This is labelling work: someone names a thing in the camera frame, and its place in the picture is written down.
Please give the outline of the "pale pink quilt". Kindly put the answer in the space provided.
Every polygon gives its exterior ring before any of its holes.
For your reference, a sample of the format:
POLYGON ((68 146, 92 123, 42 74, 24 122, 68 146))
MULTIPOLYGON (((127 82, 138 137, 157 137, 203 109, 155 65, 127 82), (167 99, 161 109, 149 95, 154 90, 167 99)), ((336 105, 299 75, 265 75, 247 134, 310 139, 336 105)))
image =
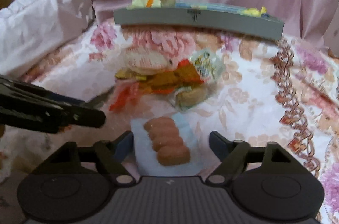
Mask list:
POLYGON ((1 9, 1 74, 18 78, 86 31, 91 0, 15 0, 1 9))

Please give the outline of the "yellow white bread packet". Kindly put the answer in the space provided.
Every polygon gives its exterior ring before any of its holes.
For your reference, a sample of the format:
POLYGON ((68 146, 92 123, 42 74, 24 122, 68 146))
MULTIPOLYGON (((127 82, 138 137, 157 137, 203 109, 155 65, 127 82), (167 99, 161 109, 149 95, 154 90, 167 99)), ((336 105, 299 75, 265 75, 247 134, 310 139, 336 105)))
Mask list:
POLYGON ((175 7, 176 0, 132 0, 127 9, 175 7))

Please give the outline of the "floral bed cover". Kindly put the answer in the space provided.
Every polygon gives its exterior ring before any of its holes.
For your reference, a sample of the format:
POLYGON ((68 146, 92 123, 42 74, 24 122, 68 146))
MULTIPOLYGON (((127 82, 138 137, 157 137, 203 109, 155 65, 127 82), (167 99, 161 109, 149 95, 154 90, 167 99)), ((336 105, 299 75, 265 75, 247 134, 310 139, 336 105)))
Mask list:
MULTIPOLYGON (((93 24, 33 66, 23 79, 48 90, 89 100, 109 89, 121 67, 121 53, 133 42, 172 39, 173 34, 127 30, 112 20, 93 24)), ((321 223, 338 222, 338 60, 310 44, 285 36, 282 45, 229 33, 180 33, 184 46, 210 48, 226 70, 216 91, 203 103, 182 113, 203 154, 200 175, 218 166, 208 148, 208 134, 218 131, 229 140, 254 146, 279 143, 298 159, 325 189, 321 223)), ((101 129, 74 127, 57 135, 7 128, 1 140, 1 222, 21 223, 17 203, 19 182, 67 141, 88 146, 113 140, 130 129, 134 119, 172 115, 176 109, 165 97, 145 95, 123 112, 107 113, 101 129)))

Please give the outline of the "orange red biscuit packet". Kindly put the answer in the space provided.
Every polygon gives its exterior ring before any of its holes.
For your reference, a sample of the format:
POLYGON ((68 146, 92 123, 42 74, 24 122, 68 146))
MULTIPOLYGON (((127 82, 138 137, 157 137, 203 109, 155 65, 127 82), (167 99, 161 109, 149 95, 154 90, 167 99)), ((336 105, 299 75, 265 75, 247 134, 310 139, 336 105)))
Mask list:
POLYGON ((141 96, 146 94, 168 95, 181 87, 197 87, 203 83, 194 65, 185 59, 179 62, 175 70, 147 76, 145 80, 118 80, 109 110, 121 111, 128 103, 135 104, 141 96))

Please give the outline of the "white green jelly packet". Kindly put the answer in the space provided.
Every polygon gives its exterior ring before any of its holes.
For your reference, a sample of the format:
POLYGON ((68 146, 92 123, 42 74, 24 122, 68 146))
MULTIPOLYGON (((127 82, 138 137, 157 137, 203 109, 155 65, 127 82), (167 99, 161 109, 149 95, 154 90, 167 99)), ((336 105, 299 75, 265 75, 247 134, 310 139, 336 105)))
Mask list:
POLYGON ((215 83, 223 72, 226 71, 225 64, 219 56, 209 48, 195 51, 189 57, 189 61, 194 65, 200 79, 204 83, 215 83))

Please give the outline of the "grey rectangular tray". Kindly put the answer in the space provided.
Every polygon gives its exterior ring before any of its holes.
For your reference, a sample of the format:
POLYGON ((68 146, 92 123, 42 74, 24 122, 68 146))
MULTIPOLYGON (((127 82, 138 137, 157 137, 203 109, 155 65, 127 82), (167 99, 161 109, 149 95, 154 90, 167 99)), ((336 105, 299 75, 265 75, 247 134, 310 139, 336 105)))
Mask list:
POLYGON ((242 13, 245 9, 225 4, 178 1, 175 7, 117 9, 114 19, 122 26, 186 26, 238 32, 268 40, 282 37, 283 21, 270 14, 267 18, 245 15, 242 13))

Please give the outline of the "yellow wrapper in tray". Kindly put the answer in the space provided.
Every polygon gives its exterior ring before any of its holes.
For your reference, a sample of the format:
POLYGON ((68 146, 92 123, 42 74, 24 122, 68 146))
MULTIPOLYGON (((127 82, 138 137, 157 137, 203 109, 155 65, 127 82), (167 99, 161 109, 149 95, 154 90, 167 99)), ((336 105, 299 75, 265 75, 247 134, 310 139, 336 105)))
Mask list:
POLYGON ((262 6, 260 9, 257 8, 247 8, 245 10, 242 11, 243 14, 245 15, 249 15, 252 17, 269 17, 269 14, 267 12, 267 9, 262 6))

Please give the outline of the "round bun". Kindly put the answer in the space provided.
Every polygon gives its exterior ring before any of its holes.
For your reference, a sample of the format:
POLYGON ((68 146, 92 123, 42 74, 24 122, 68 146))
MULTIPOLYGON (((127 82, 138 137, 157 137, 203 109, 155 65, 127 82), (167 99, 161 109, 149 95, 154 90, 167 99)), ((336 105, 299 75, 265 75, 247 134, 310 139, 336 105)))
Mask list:
POLYGON ((173 62, 163 54, 144 47, 129 48, 123 55, 125 66, 145 76, 155 75, 173 67, 173 62))

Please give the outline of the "clear sausage pack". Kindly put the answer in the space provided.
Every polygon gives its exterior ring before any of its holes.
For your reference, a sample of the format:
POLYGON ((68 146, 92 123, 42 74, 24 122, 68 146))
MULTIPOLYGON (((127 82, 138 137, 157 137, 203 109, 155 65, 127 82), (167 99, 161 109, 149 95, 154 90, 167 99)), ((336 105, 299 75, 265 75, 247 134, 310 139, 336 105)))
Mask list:
POLYGON ((202 170, 198 140, 182 114, 131 121, 136 163, 144 176, 193 176, 202 170))

